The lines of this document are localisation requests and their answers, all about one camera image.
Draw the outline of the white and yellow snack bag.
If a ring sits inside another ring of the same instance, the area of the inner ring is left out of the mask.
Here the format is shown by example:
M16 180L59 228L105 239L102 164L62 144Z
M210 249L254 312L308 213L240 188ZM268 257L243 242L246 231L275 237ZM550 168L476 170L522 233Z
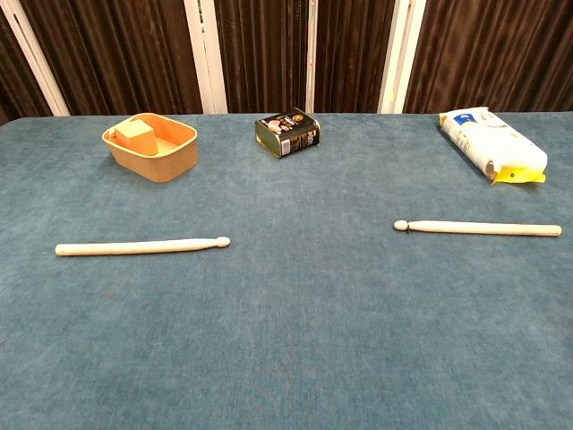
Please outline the white and yellow snack bag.
M543 183L547 154L487 107L439 114L440 129L496 183Z

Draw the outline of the thin white stand pole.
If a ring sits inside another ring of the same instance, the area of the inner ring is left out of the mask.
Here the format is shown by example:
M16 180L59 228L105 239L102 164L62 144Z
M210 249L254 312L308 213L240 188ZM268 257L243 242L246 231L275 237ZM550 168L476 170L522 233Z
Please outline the thin white stand pole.
M308 0L305 111L314 112L319 0Z

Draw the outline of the orange oval tray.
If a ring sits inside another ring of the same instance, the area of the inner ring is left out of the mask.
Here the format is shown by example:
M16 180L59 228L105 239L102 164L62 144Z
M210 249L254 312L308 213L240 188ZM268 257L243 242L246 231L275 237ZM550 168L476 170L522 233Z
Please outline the orange oval tray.
M117 143L115 128L123 122L140 119L154 129L158 153L142 155ZM120 166L156 183L169 182L193 168L199 161L198 133L195 128L155 113L140 113L108 128L102 134Z

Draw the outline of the dark brown curtain panel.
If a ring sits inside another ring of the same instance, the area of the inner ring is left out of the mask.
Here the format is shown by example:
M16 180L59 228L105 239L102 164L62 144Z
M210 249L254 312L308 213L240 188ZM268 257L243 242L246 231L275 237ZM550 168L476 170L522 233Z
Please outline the dark brown curtain panel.
M230 113L305 107L309 0L214 0Z
M320 0L314 110L374 113L395 0Z
M17 38L0 9L0 125L22 117L51 115Z
M20 0L73 116L199 114L184 0Z
M573 0L426 0L404 112L573 111Z

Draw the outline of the white frame post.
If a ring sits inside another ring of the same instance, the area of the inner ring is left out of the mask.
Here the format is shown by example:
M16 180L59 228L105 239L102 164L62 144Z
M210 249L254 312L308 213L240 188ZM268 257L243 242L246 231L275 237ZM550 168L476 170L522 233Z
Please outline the white frame post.
M44 52L21 6L20 0L0 0L6 20L53 116L69 116L70 111Z
M227 114L215 0L184 0L192 55L205 114Z
M395 0L377 112L401 114L427 0Z

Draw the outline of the yellow-orange cube block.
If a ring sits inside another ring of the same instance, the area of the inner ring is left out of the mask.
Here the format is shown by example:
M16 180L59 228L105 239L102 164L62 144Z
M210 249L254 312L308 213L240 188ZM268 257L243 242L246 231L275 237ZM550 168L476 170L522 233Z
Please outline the yellow-orange cube block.
M158 153L154 129L140 119L123 122L115 128L115 138L120 146L142 155Z

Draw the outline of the light wooden drumstick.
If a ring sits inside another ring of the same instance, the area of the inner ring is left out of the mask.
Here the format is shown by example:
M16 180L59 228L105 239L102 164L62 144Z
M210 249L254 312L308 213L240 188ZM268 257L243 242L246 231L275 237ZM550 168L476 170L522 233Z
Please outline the light wooden drumstick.
M428 233L559 237L558 225L482 223L443 220L397 220L393 224L398 231L415 230Z
M55 253L57 256L161 254L199 251L213 247L223 248L229 245L229 237L219 236L217 238L189 238L128 243L58 244L55 247Z

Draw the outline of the dark rectangular tin can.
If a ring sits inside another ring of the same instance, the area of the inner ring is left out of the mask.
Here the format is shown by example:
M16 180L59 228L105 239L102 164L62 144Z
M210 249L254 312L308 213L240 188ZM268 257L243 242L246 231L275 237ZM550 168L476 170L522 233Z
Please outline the dark rectangular tin can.
M318 145L321 140L320 123L297 107L256 120L254 130L256 142L277 158Z

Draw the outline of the blue felt table cover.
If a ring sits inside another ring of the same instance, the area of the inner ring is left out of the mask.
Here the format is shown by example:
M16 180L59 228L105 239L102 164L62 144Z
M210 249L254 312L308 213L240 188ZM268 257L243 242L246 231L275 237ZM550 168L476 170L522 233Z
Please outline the blue felt table cover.
M573 430L573 112L504 119L545 183L492 185L434 115L321 115L283 159L252 115L185 116L166 184L115 163L112 116L0 126L0 430Z

